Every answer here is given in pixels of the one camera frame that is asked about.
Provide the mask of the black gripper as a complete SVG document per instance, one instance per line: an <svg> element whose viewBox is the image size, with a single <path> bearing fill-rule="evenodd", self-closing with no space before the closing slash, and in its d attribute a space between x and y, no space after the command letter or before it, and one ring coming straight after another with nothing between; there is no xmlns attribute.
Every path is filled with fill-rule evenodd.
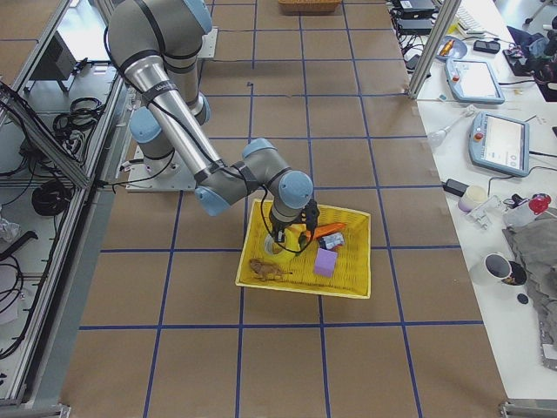
<svg viewBox="0 0 557 418"><path fill-rule="evenodd" d="M292 209L281 200L275 200L270 211L271 236L283 239L284 230L292 224L305 224L306 230L313 232L318 226L318 219L319 208L315 199L309 199L301 209Z"/></svg>

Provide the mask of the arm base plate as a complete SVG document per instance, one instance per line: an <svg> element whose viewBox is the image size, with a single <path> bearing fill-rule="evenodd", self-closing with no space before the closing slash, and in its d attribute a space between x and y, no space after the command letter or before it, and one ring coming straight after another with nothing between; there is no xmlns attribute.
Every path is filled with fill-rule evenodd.
<svg viewBox="0 0 557 418"><path fill-rule="evenodd" d="M202 47L198 53L199 59L213 59L216 55L218 41L218 27L213 26L211 31L202 36Z"/></svg>
<svg viewBox="0 0 557 418"><path fill-rule="evenodd" d="M144 159L137 145L135 159L140 162L131 166L127 183L129 192L192 192L196 182L181 157L174 153L172 159Z"/></svg>

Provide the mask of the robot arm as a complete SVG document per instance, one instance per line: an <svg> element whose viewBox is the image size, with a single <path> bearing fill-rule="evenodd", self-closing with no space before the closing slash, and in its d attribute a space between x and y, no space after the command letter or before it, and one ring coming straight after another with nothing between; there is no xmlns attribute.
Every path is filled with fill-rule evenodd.
<svg viewBox="0 0 557 418"><path fill-rule="evenodd" d="M111 13L105 39L112 63L141 94L193 175L195 196L209 215L265 188L274 197L270 235L277 242L292 224L315 230L319 210L312 180L293 170L270 141L253 140L242 159L228 166L205 136L201 125L209 106L198 90L197 61L211 29L202 1L123 1Z"/></svg>

